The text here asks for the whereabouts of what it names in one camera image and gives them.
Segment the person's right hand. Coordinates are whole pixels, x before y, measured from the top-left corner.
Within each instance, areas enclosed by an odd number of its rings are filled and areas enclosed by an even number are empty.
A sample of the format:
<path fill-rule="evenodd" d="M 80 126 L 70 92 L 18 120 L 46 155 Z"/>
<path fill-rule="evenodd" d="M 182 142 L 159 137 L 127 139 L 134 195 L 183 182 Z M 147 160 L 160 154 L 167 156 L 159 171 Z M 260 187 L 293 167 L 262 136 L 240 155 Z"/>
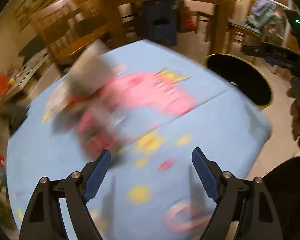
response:
<path fill-rule="evenodd" d="M 300 100 L 295 99 L 290 107 L 290 115 L 292 116 L 292 136 L 294 140 L 300 137 Z"/>

